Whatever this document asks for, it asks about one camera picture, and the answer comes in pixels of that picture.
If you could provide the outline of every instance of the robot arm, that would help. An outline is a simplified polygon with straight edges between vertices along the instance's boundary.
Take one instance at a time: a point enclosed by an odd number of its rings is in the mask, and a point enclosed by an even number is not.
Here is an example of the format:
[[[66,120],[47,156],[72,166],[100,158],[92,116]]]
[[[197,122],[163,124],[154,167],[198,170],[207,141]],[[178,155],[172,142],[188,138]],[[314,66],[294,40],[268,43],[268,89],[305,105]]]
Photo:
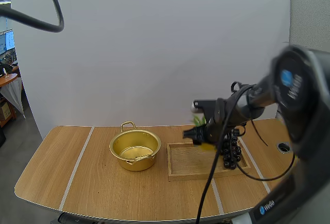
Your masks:
[[[249,213],[233,223],[275,223],[302,206],[330,179],[330,54],[288,46],[272,60],[268,76],[257,85],[245,85],[228,99],[195,100],[193,111],[203,112],[207,124],[184,132],[195,144],[219,141],[223,121],[238,99],[228,130],[259,117],[278,103],[300,158],[281,183]]]

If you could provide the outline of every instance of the yellow object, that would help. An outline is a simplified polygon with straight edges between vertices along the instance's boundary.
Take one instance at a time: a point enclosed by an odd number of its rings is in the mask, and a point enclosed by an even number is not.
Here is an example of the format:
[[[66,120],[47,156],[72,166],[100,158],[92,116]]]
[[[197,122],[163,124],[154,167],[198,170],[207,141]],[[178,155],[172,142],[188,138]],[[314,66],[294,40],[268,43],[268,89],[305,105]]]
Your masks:
[[[209,143],[202,143],[199,147],[200,147],[202,150],[216,150],[215,145],[213,145],[213,144],[209,144]]]
[[[132,124],[133,129],[123,131],[126,124]],[[130,171],[142,171],[151,167],[160,149],[160,138],[150,131],[137,129],[132,121],[124,122],[120,132],[109,145],[119,164]]]
[[[10,116],[11,112],[7,102],[4,102],[2,106],[0,106],[0,120],[6,120]]]

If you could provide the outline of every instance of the gray wall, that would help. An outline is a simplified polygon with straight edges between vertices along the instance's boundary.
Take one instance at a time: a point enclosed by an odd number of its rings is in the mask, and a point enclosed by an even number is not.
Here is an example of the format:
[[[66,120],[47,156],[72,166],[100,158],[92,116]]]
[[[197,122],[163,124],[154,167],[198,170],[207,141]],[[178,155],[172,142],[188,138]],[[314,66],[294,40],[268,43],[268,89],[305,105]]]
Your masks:
[[[59,34],[14,23],[43,137],[58,125],[188,124],[194,99],[227,98],[235,80],[258,82],[289,38],[289,0],[59,1]],[[12,7],[57,23],[51,0]]]
[[[290,43],[330,52],[330,0],[290,2]]]

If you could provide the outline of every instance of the robot logo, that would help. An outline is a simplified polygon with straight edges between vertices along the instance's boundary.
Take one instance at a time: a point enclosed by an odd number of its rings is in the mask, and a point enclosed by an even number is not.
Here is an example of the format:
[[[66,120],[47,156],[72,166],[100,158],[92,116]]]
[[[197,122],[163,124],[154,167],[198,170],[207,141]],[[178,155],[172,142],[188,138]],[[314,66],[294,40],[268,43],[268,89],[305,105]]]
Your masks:
[[[261,215],[264,215],[265,214],[265,208],[263,207],[263,206],[260,206],[260,208],[259,208],[259,210],[260,210],[260,214]]]
[[[293,77],[292,73],[287,70],[282,70],[280,74],[280,79],[282,81],[282,84],[286,87],[291,87],[293,83]]]

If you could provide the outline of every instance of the green leaf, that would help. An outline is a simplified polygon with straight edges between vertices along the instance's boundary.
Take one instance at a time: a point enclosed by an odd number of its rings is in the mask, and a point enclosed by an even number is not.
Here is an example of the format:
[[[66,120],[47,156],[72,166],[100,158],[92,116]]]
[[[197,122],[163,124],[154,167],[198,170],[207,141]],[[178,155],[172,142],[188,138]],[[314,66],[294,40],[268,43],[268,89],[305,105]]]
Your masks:
[[[198,118],[198,116],[194,115],[193,117],[194,117],[193,122],[194,122],[195,126],[200,126],[201,123],[200,123],[200,119]]]

